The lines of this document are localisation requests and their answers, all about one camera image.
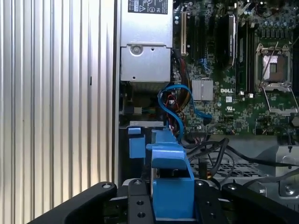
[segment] black ram module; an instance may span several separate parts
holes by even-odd
[[[238,66],[236,94],[254,93],[255,89],[255,28],[249,24],[238,28]]]

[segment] black cable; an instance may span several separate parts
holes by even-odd
[[[215,178],[210,178],[209,181],[215,184],[219,190],[221,189],[221,184],[219,183],[218,180],[216,180]]]
[[[290,164],[290,163],[271,162],[271,161],[266,161],[266,160],[250,158],[250,157],[247,157],[247,156],[243,155],[242,153],[238,152],[231,146],[227,146],[227,149],[229,151],[231,151],[232,153],[236,154],[237,156],[239,156],[240,158],[242,158],[248,162],[252,162],[252,163],[257,163],[257,164],[271,166],[271,167],[298,167],[299,166],[299,165]]]
[[[223,141],[224,140],[221,140],[221,141],[204,141],[204,142],[198,144],[196,147],[193,147],[193,148],[186,147],[186,149],[191,149],[191,151],[187,152],[187,155],[191,155],[191,154],[193,154],[197,151],[200,151],[202,148],[204,148],[206,146],[209,146],[209,145],[218,145],[219,146],[219,145],[223,144]]]
[[[214,176],[217,173],[217,171],[218,171],[218,169],[221,165],[221,161],[222,161],[223,155],[225,153],[224,151],[225,151],[228,143],[229,143],[229,139],[225,138],[223,144],[221,145],[220,151],[218,153],[216,163],[214,164],[214,166],[210,170],[210,173],[211,173],[212,176]]]
[[[209,157],[209,160],[210,160],[212,166],[214,166],[214,163],[213,163],[213,161],[212,161],[212,158],[211,158],[210,154],[208,154],[207,156]]]
[[[221,144],[223,144],[223,140],[221,140],[219,142],[217,142],[217,141],[216,142],[215,141],[207,141],[207,142],[203,142],[201,145],[203,145],[204,143],[207,144],[207,145],[213,145],[213,146],[208,148],[207,150],[205,150],[203,152],[196,153],[196,154],[193,154],[192,156],[190,156],[189,157],[190,162],[193,161],[197,157],[207,155],[211,152],[215,152],[221,146]],[[237,150],[235,150],[234,148],[232,148],[229,145],[227,145],[226,149],[231,151],[232,153],[236,154],[240,158],[242,158],[242,159],[244,159],[248,162],[252,162],[252,163],[257,163],[257,164],[271,166],[271,167],[294,167],[294,166],[299,167],[299,165],[296,165],[296,164],[272,162],[272,161],[266,161],[266,160],[250,158],[250,157],[247,157],[247,156],[243,155],[242,153],[238,152]],[[193,153],[193,150],[188,152],[187,155],[190,155],[192,153]]]
[[[260,183],[274,183],[274,182],[279,182],[282,180],[285,180],[286,178],[289,178],[291,176],[294,175],[298,175],[299,174],[299,168],[283,175],[283,176],[277,176],[277,177],[264,177],[264,178],[258,178],[258,179],[254,179],[252,181],[249,181],[247,183],[245,183],[243,186],[244,187],[249,187],[251,184],[255,183],[255,182],[260,182]]]
[[[224,179],[222,179],[219,183],[220,185],[222,185],[223,183],[225,183],[225,181],[233,174],[234,169],[235,169],[235,159],[233,158],[233,156],[231,154],[228,154],[227,152],[224,152],[225,155],[227,155],[233,162],[233,165],[230,169],[230,171],[225,175]]]

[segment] ram slot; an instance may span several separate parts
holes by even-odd
[[[187,55],[187,12],[181,13],[181,54]]]
[[[255,89],[255,56],[256,56],[256,46],[255,46],[255,30],[250,28],[247,24],[247,37],[248,37],[248,49],[247,49],[247,93],[250,97],[254,94]]]
[[[244,96],[247,92],[247,28],[238,28],[238,63],[236,66],[236,94]]]

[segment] blue drive bracket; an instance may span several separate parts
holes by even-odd
[[[130,159],[145,158],[145,135],[141,127],[129,127],[129,156]]]
[[[153,130],[151,167],[182,170],[182,177],[160,177],[153,180],[153,208],[156,218],[194,218],[194,175],[184,148],[169,129]]]

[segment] silver power supply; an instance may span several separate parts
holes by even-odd
[[[171,78],[172,0],[121,1],[121,81],[158,92]]]

